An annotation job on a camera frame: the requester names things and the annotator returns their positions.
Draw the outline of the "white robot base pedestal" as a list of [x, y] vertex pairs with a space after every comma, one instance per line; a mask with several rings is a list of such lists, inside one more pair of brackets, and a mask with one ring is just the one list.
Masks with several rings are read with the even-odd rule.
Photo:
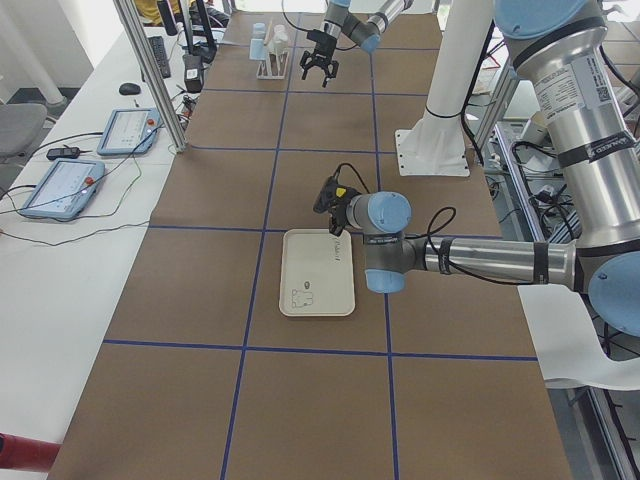
[[488, 0], [457, 0], [450, 6], [423, 117], [398, 130], [402, 176], [467, 177], [461, 114], [494, 18]]

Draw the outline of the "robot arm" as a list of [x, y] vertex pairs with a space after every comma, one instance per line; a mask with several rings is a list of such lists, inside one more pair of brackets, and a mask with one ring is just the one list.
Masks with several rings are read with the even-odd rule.
[[329, 1], [319, 29], [309, 30], [306, 38], [314, 43], [312, 52], [304, 51], [300, 60], [302, 79], [310, 69], [317, 67], [324, 72], [322, 87], [337, 76], [339, 62], [333, 59], [341, 34], [356, 46], [371, 54], [378, 47], [382, 34], [405, 10], [413, 5], [412, 0], [386, 1], [366, 21], [359, 20], [349, 11], [350, 1]]
[[613, 328], [639, 332], [639, 158], [605, 69], [607, 33], [597, 1], [456, 1], [425, 111], [395, 134], [402, 175], [464, 176], [465, 110], [489, 40], [499, 31], [516, 74], [533, 84], [562, 187], [535, 193], [524, 154], [539, 141], [503, 146], [515, 210], [537, 230], [529, 242], [443, 237], [430, 222], [407, 234], [408, 200], [329, 177], [314, 203], [329, 229], [362, 231], [370, 290], [395, 293], [412, 270], [466, 274], [503, 285], [558, 284], [588, 296]]

